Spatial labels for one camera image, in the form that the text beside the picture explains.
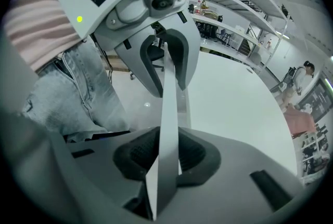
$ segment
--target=jeans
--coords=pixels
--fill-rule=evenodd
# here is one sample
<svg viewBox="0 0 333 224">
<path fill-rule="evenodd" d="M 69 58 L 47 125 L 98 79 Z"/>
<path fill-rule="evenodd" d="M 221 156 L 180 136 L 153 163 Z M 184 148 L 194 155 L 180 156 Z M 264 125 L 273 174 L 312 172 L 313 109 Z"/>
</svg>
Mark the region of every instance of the jeans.
<svg viewBox="0 0 333 224">
<path fill-rule="evenodd" d="M 61 59 L 67 74 L 55 61 L 43 68 L 23 115 L 74 141 L 91 138 L 93 133 L 128 130 L 125 110 L 93 40 L 88 37 L 65 51 Z"/>
</svg>

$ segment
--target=table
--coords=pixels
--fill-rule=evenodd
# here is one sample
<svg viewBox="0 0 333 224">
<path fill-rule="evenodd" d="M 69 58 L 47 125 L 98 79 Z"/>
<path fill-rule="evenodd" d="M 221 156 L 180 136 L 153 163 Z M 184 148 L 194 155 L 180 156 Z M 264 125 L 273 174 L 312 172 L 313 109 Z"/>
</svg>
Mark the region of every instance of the table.
<svg viewBox="0 0 333 224">
<path fill-rule="evenodd" d="M 200 52 L 186 103 L 190 128 L 250 144 L 297 175 L 283 113 L 248 66 Z"/>
</svg>

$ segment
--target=person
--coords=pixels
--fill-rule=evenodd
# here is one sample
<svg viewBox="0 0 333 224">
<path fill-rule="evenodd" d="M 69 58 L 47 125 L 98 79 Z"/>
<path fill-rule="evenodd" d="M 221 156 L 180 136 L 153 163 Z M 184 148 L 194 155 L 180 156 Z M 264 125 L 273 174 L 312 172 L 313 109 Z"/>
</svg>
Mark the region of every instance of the person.
<svg viewBox="0 0 333 224">
<path fill-rule="evenodd" d="M 7 37 L 39 79 L 22 114 L 49 131 L 69 135 L 129 129 L 95 43 L 81 40 L 58 0 L 11 0 L 3 21 Z"/>
<path fill-rule="evenodd" d="M 281 110 L 286 109 L 295 93 L 299 96 L 302 94 L 302 82 L 305 76 L 310 75 L 313 77 L 314 71 L 314 65 L 309 61 L 306 61 L 303 66 L 297 68 L 291 83 L 287 84 L 286 89 L 275 98 Z"/>
</svg>

